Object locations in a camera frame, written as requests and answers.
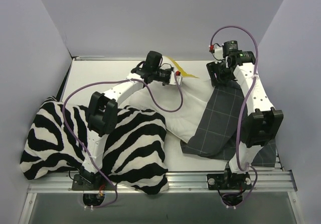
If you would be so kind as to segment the zebra striped cushion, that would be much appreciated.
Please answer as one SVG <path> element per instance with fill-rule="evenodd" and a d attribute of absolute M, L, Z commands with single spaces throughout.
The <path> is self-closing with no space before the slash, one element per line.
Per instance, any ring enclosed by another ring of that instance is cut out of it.
<path fill-rule="evenodd" d="M 85 159 L 88 130 L 83 105 L 43 101 L 27 134 L 20 169 L 28 180 L 53 172 L 79 170 Z M 166 121 L 151 109 L 124 106 L 108 135 L 102 172 L 113 182 L 154 195 L 169 187 L 165 164 Z"/>

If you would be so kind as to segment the aluminium rail frame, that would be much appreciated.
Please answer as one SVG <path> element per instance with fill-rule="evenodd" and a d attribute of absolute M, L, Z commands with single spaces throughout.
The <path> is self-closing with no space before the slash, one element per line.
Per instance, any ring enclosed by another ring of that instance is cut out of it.
<path fill-rule="evenodd" d="M 200 140 L 221 149 L 235 142 L 238 115 L 244 94 L 238 82 L 211 86 L 194 76 L 174 78 L 175 85 L 145 87 L 138 76 L 137 92 L 123 96 L 120 83 L 105 92 L 117 100 L 117 125 L 108 135 L 102 154 L 101 171 L 116 183 L 146 194 L 168 189 L 164 143 L 167 132 L 187 145 Z M 51 172 L 80 169 L 89 152 L 88 108 L 63 104 L 54 97 L 40 106 L 21 156 L 20 167 L 28 180 Z"/>

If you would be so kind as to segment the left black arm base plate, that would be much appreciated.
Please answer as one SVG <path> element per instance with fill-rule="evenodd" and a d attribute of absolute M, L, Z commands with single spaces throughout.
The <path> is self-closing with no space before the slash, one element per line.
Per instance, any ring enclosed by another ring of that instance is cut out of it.
<path fill-rule="evenodd" d="M 73 177 L 73 183 L 71 186 L 72 190 L 75 191 L 99 191 L 99 190 L 115 190 L 114 187 L 111 186 L 109 182 L 107 182 L 102 176 L 98 176 L 96 180 L 91 183 L 81 177 L 80 174 L 76 174 Z"/>

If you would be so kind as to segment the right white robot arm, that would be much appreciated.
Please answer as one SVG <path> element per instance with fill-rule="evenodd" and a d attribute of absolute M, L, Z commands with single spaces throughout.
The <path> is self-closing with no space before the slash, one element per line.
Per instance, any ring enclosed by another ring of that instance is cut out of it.
<path fill-rule="evenodd" d="M 257 57 L 242 51 L 236 40 L 209 46 L 214 61 L 206 65 L 213 87 L 233 81 L 244 96 L 236 131 L 236 153 L 222 176 L 223 184 L 234 188 L 244 178 L 259 151 L 275 138 L 283 121 L 283 112 L 269 100 L 257 69 Z"/>

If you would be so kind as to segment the white pillow with yellow edge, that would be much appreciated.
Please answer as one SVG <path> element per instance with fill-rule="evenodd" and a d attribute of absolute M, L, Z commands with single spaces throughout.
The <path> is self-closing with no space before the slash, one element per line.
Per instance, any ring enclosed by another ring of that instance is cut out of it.
<path fill-rule="evenodd" d="M 159 82 L 135 92 L 123 105 L 137 109 L 151 109 L 164 116 L 166 129 L 187 143 L 196 133 L 203 113 L 214 91 L 208 78 L 200 75 L 186 76 L 180 88 L 174 85 L 163 86 Z"/>

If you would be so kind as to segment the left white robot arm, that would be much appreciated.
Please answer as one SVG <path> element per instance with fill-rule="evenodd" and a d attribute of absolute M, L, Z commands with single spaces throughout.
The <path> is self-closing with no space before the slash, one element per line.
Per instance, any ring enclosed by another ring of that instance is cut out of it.
<path fill-rule="evenodd" d="M 162 68 L 163 56 L 156 51 L 149 51 L 144 61 L 138 63 L 129 75 L 115 81 L 113 88 L 91 95 L 86 121 L 88 123 L 88 141 L 85 160 L 80 168 L 80 177 L 89 189 L 97 189 L 101 185 L 103 153 L 107 136 L 113 132 L 117 124 L 118 106 L 135 92 L 143 89 L 153 81 L 162 85 L 180 86 L 182 76 L 173 66 Z"/>

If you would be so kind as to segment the dark grey checked pillowcase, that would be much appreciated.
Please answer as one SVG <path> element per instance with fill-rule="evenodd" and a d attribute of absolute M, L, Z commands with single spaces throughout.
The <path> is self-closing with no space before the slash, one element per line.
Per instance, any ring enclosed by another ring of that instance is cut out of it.
<path fill-rule="evenodd" d="M 181 141 L 184 154 L 229 161 L 236 152 L 236 131 L 244 96 L 231 81 L 213 88 L 195 134 Z"/>

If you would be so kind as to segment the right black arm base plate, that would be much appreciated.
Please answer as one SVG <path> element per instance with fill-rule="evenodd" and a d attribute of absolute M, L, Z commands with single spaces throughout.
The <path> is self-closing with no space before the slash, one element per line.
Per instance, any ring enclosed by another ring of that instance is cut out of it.
<path fill-rule="evenodd" d="M 245 174 L 207 174 L 209 190 L 249 190 L 252 187 L 248 173 Z"/>

